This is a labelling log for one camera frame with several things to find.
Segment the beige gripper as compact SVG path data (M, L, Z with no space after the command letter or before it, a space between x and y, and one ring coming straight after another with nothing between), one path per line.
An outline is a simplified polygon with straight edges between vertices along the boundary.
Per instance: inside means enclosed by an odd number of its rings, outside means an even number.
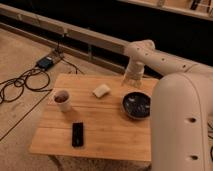
M125 70L123 83L131 86L140 86L144 74L144 64L136 60L130 60Z

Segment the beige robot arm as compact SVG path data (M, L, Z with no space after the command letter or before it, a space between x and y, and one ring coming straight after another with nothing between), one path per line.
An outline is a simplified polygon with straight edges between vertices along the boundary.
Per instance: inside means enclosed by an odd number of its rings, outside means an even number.
M140 84L146 66L162 75L151 96L151 171L213 171L213 67L159 51L151 40L126 44L124 55L125 81Z

